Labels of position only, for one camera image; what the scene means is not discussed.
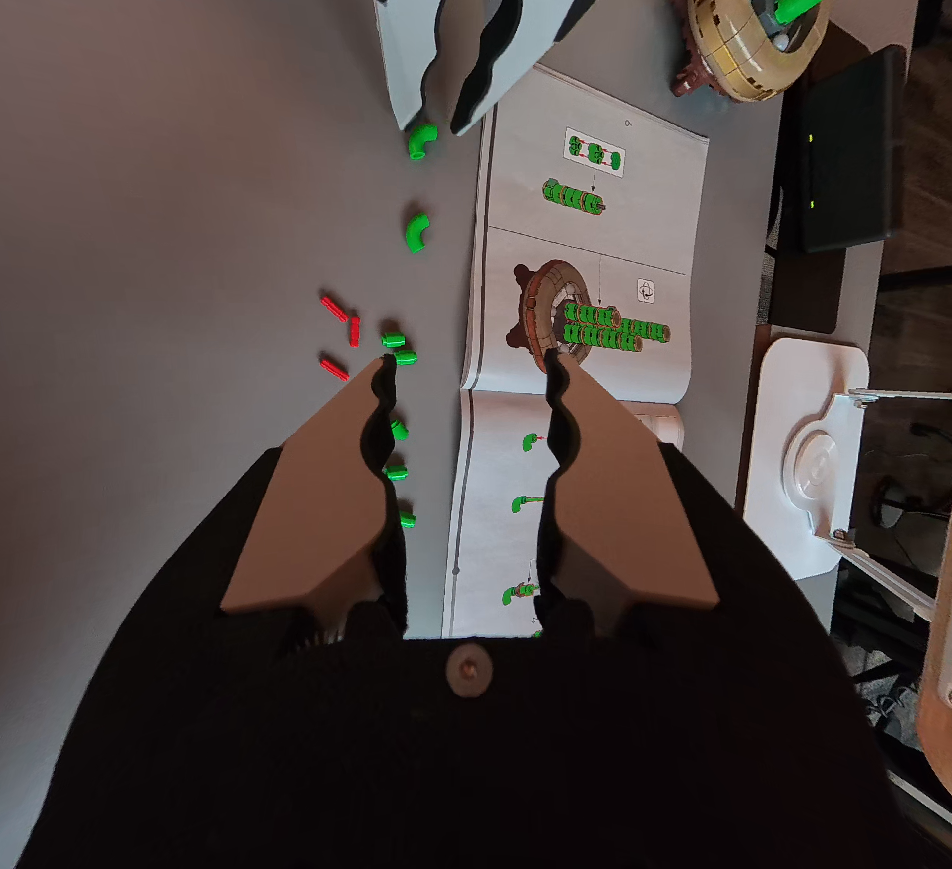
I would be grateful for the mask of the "green bamboo brick model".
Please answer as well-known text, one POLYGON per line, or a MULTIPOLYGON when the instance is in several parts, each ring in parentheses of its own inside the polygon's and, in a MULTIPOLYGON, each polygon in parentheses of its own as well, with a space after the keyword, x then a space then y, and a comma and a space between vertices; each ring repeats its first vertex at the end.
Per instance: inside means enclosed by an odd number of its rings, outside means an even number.
POLYGON ((828 26, 829 0, 669 0, 685 60, 672 93, 702 86, 735 102, 767 101, 806 73, 828 26))

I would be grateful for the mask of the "open building instruction booklet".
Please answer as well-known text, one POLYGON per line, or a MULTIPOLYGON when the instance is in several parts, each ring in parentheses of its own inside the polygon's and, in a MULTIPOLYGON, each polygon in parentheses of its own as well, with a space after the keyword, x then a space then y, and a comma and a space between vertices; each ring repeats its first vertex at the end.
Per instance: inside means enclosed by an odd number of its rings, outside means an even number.
POLYGON ((541 632, 555 348, 682 447, 708 139, 535 66, 483 121, 443 637, 541 632))

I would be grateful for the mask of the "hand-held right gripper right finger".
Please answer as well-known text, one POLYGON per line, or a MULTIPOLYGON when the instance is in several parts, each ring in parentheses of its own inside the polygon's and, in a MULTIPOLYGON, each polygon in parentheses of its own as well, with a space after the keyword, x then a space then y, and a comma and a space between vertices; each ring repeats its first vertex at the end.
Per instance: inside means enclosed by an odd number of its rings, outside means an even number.
POLYGON ((720 602, 661 442, 568 354, 544 357, 548 446, 537 542, 537 617, 614 636, 643 604, 700 612, 720 602))

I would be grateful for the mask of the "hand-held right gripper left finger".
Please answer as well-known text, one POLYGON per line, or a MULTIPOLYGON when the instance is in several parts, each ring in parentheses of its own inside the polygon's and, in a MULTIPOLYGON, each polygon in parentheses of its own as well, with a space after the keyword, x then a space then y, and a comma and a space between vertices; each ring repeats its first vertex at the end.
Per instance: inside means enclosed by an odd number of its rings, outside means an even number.
POLYGON ((394 355, 373 360, 285 440, 221 599, 225 614, 302 609, 319 637, 338 637, 367 603, 406 634, 406 542, 385 472, 396 378, 394 355))

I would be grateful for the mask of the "black rectangular box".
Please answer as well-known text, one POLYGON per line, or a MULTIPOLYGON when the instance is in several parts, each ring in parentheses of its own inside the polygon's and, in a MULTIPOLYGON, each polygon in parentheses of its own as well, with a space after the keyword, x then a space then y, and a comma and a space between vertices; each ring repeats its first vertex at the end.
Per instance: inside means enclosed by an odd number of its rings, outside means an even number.
POLYGON ((888 44, 809 87, 795 122, 794 243, 826 254, 894 237, 902 221, 906 50, 888 44))

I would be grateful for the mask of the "white stand base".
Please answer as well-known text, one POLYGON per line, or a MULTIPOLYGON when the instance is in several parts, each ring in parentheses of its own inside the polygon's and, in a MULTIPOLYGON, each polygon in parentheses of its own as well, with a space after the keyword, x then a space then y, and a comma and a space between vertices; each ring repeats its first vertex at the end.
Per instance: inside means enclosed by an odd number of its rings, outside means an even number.
POLYGON ((758 380, 743 518, 792 579, 827 574, 845 560, 932 621, 934 598, 848 536, 864 412, 888 399, 950 393, 875 389, 858 347, 774 340, 758 380))

